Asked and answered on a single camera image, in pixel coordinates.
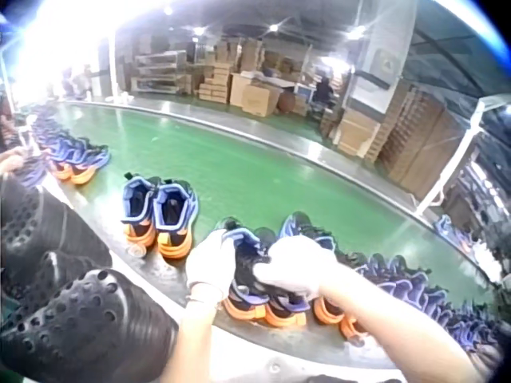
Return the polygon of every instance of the shoe upper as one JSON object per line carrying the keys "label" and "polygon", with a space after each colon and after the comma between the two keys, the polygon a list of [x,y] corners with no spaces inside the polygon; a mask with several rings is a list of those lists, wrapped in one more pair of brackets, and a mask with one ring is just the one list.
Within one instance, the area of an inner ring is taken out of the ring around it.
{"label": "shoe upper", "polygon": [[139,175],[127,174],[128,182],[123,190],[123,208],[125,216],[122,223],[137,224],[153,217],[153,197],[156,194],[160,179],[145,179]]}
{"label": "shoe upper", "polygon": [[183,180],[166,180],[153,199],[156,229],[166,232],[187,230],[199,213],[199,200],[190,184]]}

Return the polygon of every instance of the wrist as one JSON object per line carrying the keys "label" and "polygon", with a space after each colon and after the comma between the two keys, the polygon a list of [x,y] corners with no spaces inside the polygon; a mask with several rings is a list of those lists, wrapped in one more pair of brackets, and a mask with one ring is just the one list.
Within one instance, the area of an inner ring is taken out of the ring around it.
{"label": "wrist", "polygon": [[206,282],[198,282],[190,287],[190,301],[202,302],[216,307],[222,300],[222,291]]}
{"label": "wrist", "polygon": [[322,278],[319,282],[319,295],[328,297],[332,289],[339,283],[345,284],[346,278],[349,273],[354,271],[341,263],[337,263],[325,269]]}

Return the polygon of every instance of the bright light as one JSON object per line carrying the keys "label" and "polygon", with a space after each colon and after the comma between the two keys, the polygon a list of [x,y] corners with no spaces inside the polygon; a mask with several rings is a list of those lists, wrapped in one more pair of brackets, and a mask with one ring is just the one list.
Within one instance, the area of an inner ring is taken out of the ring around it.
{"label": "bright light", "polygon": [[206,29],[203,26],[196,26],[193,29],[193,34],[195,34],[196,36],[202,36],[205,31]]}
{"label": "bright light", "polygon": [[[144,12],[163,9],[165,3],[168,0],[45,0],[24,33],[24,45],[14,69],[21,97],[28,100],[46,94],[49,82],[60,84],[65,68],[92,65],[91,57],[97,61],[101,39]],[[80,17],[69,17],[71,14]]]}
{"label": "bright light", "polygon": [[493,184],[488,180],[484,180],[483,184],[486,186],[487,189],[493,189]]}
{"label": "bright light", "polygon": [[330,66],[336,76],[338,74],[348,73],[351,69],[351,66],[341,58],[324,56],[321,57],[321,61],[323,64]]}
{"label": "bright light", "polygon": [[501,197],[499,197],[498,195],[494,196],[493,197],[493,200],[495,201],[495,204],[500,208],[500,209],[505,209],[505,206],[504,206],[504,203],[502,202],[502,199]]}
{"label": "bright light", "polygon": [[348,40],[360,40],[367,28],[365,26],[356,26],[351,32],[349,32],[346,37]]}
{"label": "bright light", "polygon": [[475,173],[477,174],[477,176],[479,177],[480,180],[486,180],[486,173],[485,173],[485,171],[482,170],[482,168],[477,163],[472,161],[470,166],[475,171]]}

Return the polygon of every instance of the white glove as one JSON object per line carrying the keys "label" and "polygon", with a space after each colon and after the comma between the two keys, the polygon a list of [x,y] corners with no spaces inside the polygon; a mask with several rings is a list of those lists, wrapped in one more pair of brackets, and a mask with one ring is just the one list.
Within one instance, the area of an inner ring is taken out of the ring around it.
{"label": "white glove", "polygon": [[213,305],[228,296],[236,268],[234,242],[232,239],[222,240],[224,232],[222,229],[209,234],[190,252],[185,267],[192,298]]}
{"label": "white glove", "polygon": [[325,273],[337,263],[334,252],[323,249],[303,235],[284,237],[274,243],[270,263],[257,263],[253,273],[260,282],[314,298]]}

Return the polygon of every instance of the white pole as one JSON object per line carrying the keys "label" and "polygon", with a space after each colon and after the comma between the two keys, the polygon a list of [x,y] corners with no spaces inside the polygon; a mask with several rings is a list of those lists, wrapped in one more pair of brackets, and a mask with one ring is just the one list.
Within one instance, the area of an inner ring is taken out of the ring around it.
{"label": "white pole", "polygon": [[112,84],[113,102],[117,102],[117,68],[115,64],[115,30],[109,35],[109,64],[110,64],[110,83]]}
{"label": "white pole", "polygon": [[7,75],[6,63],[3,61],[3,54],[0,53],[0,69],[2,69],[3,84],[6,87],[7,101],[9,102],[10,113],[14,114],[14,100],[12,89],[10,88],[9,76]]}
{"label": "white pole", "polygon": [[443,191],[443,188],[447,184],[449,178],[453,175],[454,170],[458,167],[461,162],[461,159],[465,155],[468,150],[470,143],[473,138],[481,131],[479,124],[481,123],[482,113],[485,111],[485,103],[481,101],[481,99],[477,102],[476,110],[473,113],[472,117],[470,117],[470,128],[466,131],[465,135],[461,139],[461,142],[456,149],[453,157],[449,160],[442,173],[440,173],[440,177],[438,178],[437,183],[431,188],[430,192],[424,197],[422,202],[417,206],[417,210],[415,210],[416,215],[421,215],[424,210],[431,205],[435,197],[438,193]]}

